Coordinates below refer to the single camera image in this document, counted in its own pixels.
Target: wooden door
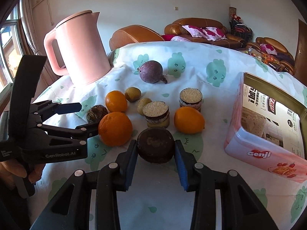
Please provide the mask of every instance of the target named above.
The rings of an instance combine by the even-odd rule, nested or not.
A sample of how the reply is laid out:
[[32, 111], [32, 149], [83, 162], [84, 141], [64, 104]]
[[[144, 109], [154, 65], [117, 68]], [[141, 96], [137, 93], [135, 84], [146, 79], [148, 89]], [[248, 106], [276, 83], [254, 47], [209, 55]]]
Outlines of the wooden door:
[[307, 86], [307, 24], [298, 20], [298, 43], [295, 55], [294, 77]]

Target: orange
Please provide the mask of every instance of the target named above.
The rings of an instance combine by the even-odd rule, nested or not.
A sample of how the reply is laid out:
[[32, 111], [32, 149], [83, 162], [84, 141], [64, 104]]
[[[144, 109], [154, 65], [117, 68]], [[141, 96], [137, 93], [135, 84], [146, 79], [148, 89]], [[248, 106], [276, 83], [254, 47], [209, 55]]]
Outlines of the orange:
[[182, 133], [195, 134], [204, 129], [205, 119], [198, 110], [184, 106], [175, 112], [174, 125]]
[[100, 121], [98, 134], [104, 144], [111, 147], [121, 146], [131, 137], [132, 123], [124, 113], [109, 113]]
[[111, 91], [106, 95], [106, 107], [110, 112], [125, 112], [127, 110], [127, 100], [120, 91]]

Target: pink electric kettle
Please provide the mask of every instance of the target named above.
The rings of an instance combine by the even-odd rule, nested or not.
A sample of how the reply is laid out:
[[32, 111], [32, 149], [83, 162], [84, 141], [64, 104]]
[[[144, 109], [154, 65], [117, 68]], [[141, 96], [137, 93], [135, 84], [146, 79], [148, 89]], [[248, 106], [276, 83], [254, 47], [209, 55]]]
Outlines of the pink electric kettle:
[[[97, 28], [99, 13], [85, 10], [73, 14], [59, 22], [44, 39], [53, 72], [59, 76], [70, 75], [77, 85], [90, 84], [111, 69]], [[57, 40], [66, 68], [59, 67], [52, 47], [54, 40]]]

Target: open box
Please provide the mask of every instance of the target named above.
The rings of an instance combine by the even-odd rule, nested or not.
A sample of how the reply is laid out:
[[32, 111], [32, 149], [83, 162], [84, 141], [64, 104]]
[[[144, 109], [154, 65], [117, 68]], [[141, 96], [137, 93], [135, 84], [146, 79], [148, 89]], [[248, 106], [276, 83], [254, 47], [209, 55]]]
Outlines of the open box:
[[304, 182], [307, 180], [307, 160], [296, 154], [243, 129], [241, 124], [243, 112], [244, 84], [285, 105], [300, 117], [300, 131], [306, 158], [307, 109], [294, 97], [278, 87], [250, 73], [243, 73], [234, 108], [231, 123], [224, 144], [225, 152], [243, 162], [260, 169], [280, 175], [287, 179]]

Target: leather sofa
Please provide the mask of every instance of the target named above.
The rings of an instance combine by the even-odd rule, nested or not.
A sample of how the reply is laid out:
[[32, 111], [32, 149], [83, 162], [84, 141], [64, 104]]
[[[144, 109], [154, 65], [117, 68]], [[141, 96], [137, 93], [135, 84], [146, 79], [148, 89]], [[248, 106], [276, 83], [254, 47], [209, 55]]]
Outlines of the leather sofa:
[[142, 25], [130, 25], [123, 27], [112, 35], [109, 41], [111, 51], [130, 43], [164, 41], [155, 31]]
[[[225, 40], [219, 40], [219, 41], [208, 41], [205, 38], [201, 37], [192, 37], [188, 31], [186, 31], [182, 26], [184, 25], [192, 25], [195, 27], [218, 27], [220, 28], [227, 39]], [[205, 19], [205, 18], [182, 18], [177, 21], [174, 21], [172, 24], [169, 24], [165, 27], [164, 29], [165, 34], [172, 34], [172, 35], [179, 35], [181, 37], [184, 37], [186, 39], [189, 39], [192, 42], [197, 42], [197, 43], [207, 43], [219, 47], [227, 47], [231, 49], [237, 49], [237, 48], [242, 48], [245, 47], [245, 40], [232, 35], [228, 34], [228, 30], [226, 27], [223, 26], [222, 23], [212, 20], [212, 19]]]
[[283, 59], [280, 60], [280, 66], [282, 67], [281, 71], [285, 71], [291, 75], [294, 75], [294, 58], [283, 44], [269, 37], [257, 37], [256, 42], [248, 42], [246, 44], [246, 48], [252, 47], [261, 52], [260, 44], [272, 45], [277, 52], [277, 58], [279, 58], [280, 53], [285, 55], [287, 58], [283, 57]]

